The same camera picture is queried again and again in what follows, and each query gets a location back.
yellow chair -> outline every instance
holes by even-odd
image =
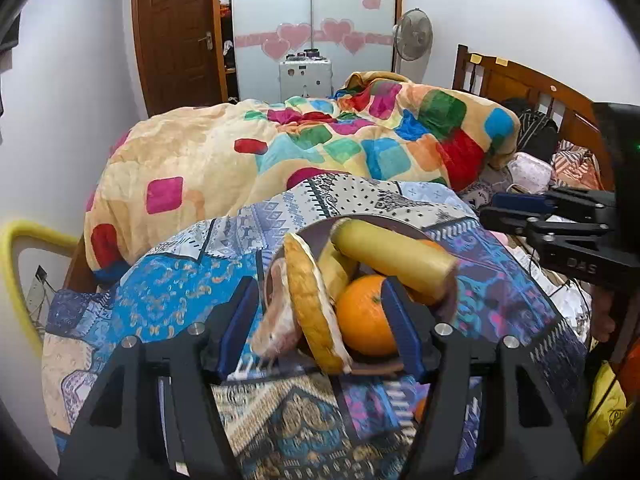
[[[68,250],[69,253],[72,253],[76,248],[78,239],[73,236],[63,235],[53,229],[28,220],[9,222],[0,232],[0,272],[2,273],[2,278],[4,279],[15,317],[17,317],[20,327],[29,341],[30,346],[33,348],[33,351],[36,352],[37,355],[40,355],[42,353],[42,341],[29,317],[22,287],[20,286],[18,275],[14,269],[14,240],[20,236],[35,238],[36,240],[60,247],[65,251]]]

colorful blanket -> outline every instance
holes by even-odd
[[[111,283],[185,227],[235,214],[321,173],[462,190],[513,154],[516,115],[396,74],[355,73],[335,99],[178,108],[116,145],[84,222],[86,260]]]

black bag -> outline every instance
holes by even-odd
[[[554,120],[542,112],[532,110],[526,99],[520,97],[505,99],[500,104],[520,119],[516,150],[529,153],[550,164],[558,145],[558,125]]]

plate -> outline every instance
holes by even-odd
[[[336,216],[332,218],[326,218],[321,221],[315,222],[313,224],[308,225],[307,227],[301,229],[296,234],[300,236],[311,249],[311,253],[314,258],[317,260],[320,257],[320,253],[322,249],[327,243],[329,239],[329,234],[331,232],[331,228],[334,224],[343,218],[353,218],[357,220],[363,220],[373,225],[377,225],[379,227],[389,229],[390,231],[394,231],[404,236],[408,236],[409,238],[414,238],[415,240],[430,240],[430,238],[424,234],[417,227],[412,226],[411,224],[407,224],[401,220],[396,220],[395,218],[389,218],[387,216],[380,215],[367,215],[367,214],[350,214],[343,216]],[[272,291],[272,283],[271,283],[271,266],[273,262],[278,258],[284,257],[284,247],[280,247],[280,249],[274,254],[271,263],[269,264],[269,268],[265,271],[264,275],[264,297],[267,299],[266,303],[269,304],[271,299],[271,291]],[[370,267],[360,264],[359,271],[357,276],[362,276],[364,274],[376,274],[376,272]],[[440,302],[438,305],[430,306],[430,309],[435,314],[439,315],[440,318],[446,318],[450,320],[452,317],[452,313],[455,312],[456,306],[456,291],[452,290],[447,296]],[[310,355],[310,351],[306,344],[306,340],[304,337],[300,341],[298,345],[298,350],[305,353],[306,355]],[[373,358],[358,354],[353,351],[353,349],[348,348],[349,354],[354,359],[354,363],[352,365],[352,373],[356,375],[373,375],[373,374],[388,374],[392,372],[399,372],[402,370],[402,360],[398,355],[384,358]]]

heart decoration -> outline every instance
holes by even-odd
[[[347,34],[342,40],[344,47],[354,56],[364,46],[364,34],[361,32],[352,32]]]
[[[267,38],[262,42],[262,51],[276,61],[282,58],[290,48],[291,44],[289,41],[283,40],[282,38]]]
[[[376,10],[380,8],[380,1],[382,0],[363,0],[362,6],[365,9]]]
[[[281,23],[278,27],[278,35],[283,40],[289,41],[293,50],[297,50],[311,37],[311,25],[308,23],[299,23],[297,25]]]
[[[340,20],[336,22],[333,18],[327,18],[322,21],[322,30],[326,34],[327,41],[333,41],[335,44],[342,42],[347,34],[353,29],[353,23],[349,20]]]

